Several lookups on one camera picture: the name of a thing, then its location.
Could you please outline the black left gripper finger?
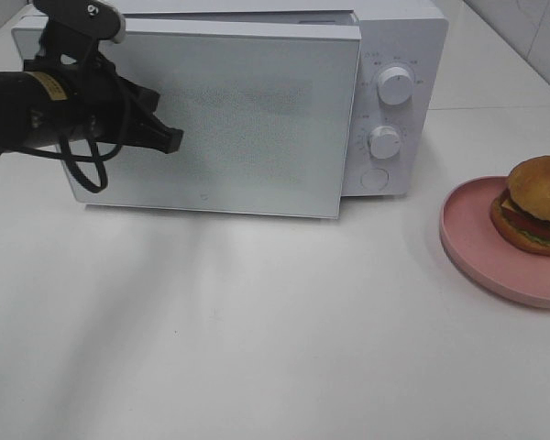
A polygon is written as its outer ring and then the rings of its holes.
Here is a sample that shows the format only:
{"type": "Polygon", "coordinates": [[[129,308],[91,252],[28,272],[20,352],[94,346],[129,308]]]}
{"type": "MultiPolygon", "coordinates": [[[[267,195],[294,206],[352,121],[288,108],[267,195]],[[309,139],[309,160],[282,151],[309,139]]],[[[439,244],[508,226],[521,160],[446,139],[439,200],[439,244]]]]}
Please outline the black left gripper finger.
{"type": "Polygon", "coordinates": [[[171,154],[180,149],[184,132],[164,125],[154,114],[132,119],[132,146],[171,154]]]}

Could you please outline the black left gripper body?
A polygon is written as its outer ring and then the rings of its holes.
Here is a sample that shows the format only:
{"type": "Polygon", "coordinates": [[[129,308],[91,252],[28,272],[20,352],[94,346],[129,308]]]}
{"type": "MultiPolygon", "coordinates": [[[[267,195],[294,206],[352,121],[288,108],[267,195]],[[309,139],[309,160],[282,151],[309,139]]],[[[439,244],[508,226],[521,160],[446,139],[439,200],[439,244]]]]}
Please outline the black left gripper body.
{"type": "Polygon", "coordinates": [[[62,64],[59,79],[71,105],[70,120],[59,123],[62,145],[75,140],[120,147],[160,145],[160,120],[154,115],[160,94],[118,75],[111,61],[62,64]]]}

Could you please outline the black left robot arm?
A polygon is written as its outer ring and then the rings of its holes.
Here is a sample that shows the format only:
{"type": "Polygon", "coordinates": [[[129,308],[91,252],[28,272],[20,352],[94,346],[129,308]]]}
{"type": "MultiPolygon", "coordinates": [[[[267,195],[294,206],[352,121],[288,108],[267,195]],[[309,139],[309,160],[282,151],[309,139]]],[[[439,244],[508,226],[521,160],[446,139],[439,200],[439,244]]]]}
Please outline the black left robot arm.
{"type": "Polygon", "coordinates": [[[113,145],[104,160],[124,146],[176,152],[183,132],[155,116],[159,99],[102,57],[83,67],[29,64],[24,71],[0,71],[0,156],[35,155],[61,138],[113,145]]]}

